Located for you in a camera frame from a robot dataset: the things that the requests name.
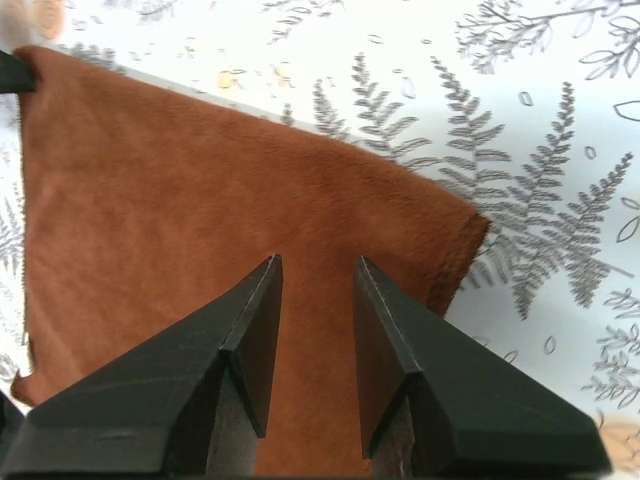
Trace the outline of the brown towel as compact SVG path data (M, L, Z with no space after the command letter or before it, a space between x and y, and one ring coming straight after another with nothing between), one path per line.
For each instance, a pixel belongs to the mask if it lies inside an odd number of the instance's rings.
M36 46L19 98L26 325L37 405L183 319L265 258L284 269L261 475L365 476L352 327L368 257L443 314L488 222L358 147Z

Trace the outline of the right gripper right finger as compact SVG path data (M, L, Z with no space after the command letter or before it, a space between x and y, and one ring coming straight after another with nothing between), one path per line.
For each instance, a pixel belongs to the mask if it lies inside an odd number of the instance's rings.
M594 421L403 292L354 272L363 454L376 475L607 475Z

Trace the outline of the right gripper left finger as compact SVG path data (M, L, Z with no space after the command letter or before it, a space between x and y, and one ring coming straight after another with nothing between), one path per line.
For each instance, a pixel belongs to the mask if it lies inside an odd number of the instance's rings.
M249 475L266 434L283 271L213 302L33 409L8 475Z

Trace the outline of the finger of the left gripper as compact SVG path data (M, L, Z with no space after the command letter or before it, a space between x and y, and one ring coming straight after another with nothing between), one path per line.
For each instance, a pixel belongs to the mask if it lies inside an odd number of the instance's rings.
M0 51L0 93L21 94L36 90L32 69L13 55Z

